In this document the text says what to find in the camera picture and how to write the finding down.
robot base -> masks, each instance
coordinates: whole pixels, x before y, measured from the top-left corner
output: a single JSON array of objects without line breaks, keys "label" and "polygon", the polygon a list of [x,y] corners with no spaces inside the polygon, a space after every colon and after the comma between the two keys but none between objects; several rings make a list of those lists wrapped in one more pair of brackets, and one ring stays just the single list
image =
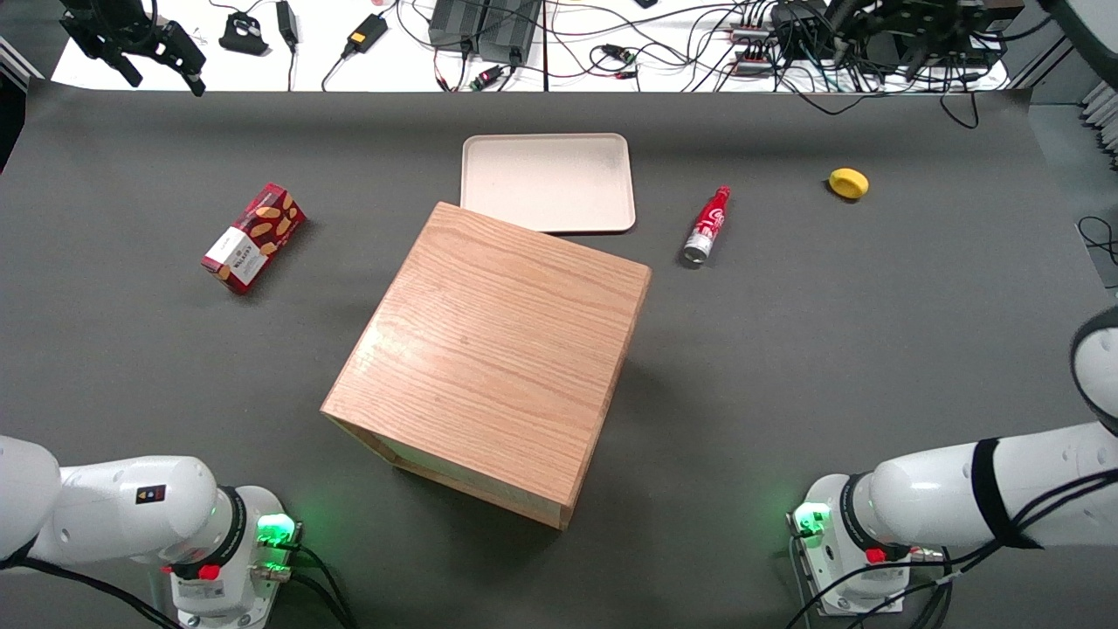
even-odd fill
[{"label": "robot base", "polygon": [[262,629],[272,613],[278,583],[253,574],[253,566],[287,564],[287,551],[257,543],[256,523],[264,515],[282,514],[283,505],[262,487],[238,487],[245,503],[245,536],[215,581],[184,581],[171,575],[171,592],[179,622],[197,629]]},{"label": "robot base", "polygon": [[[850,477],[846,475],[830,475],[815,482],[807,490],[805,507],[808,504],[826,505],[828,516],[822,521],[819,534],[797,540],[800,549],[802,565],[812,593],[818,594],[835,581],[846,574],[869,565],[865,552],[859,549],[839,514],[839,501],[842,488]],[[795,520],[789,517],[793,533],[799,530]],[[908,587],[909,569],[875,570],[864,572],[847,579],[835,589],[823,595],[821,613],[824,616],[854,616],[865,613]],[[903,609],[903,599],[898,599],[892,606],[879,613],[896,613]]]}]

red snack box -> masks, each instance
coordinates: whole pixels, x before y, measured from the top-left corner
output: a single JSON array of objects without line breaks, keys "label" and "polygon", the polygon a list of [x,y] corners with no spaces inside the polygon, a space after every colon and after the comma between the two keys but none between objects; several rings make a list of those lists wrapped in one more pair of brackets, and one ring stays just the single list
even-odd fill
[{"label": "red snack box", "polygon": [[306,215],[287,190],[268,183],[202,256],[202,267],[245,294]]}]

green light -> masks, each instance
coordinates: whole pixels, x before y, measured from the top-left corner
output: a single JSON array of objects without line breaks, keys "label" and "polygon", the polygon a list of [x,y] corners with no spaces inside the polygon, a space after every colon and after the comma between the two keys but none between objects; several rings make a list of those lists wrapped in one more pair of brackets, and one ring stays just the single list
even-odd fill
[{"label": "green light", "polygon": [[792,514],[804,536],[815,536],[823,533],[831,522],[831,507],[821,503],[804,503]]},{"label": "green light", "polygon": [[256,540],[265,544],[286,544],[295,536],[295,521],[286,514],[260,516],[256,521]]}]

wood grain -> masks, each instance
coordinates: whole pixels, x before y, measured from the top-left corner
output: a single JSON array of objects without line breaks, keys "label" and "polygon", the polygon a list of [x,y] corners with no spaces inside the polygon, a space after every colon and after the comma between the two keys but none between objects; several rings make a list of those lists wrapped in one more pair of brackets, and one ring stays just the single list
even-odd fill
[{"label": "wood grain", "polygon": [[366,444],[380,438],[373,449],[394,465],[552,526],[559,513],[562,528],[650,278],[642,264],[439,203],[322,412]]}]

red button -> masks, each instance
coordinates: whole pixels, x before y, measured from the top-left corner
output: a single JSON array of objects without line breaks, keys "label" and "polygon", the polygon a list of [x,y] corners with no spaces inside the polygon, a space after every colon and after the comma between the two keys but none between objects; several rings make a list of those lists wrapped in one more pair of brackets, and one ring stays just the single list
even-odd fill
[{"label": "red button", "polygon": [[214,581],[215,579],[217,579],[217,575],[220,572],[221,572],[221,566],[219,565],[214,565],[214,564],[203,565],[198,569],[198,579],[201,579],[202,581]]}]

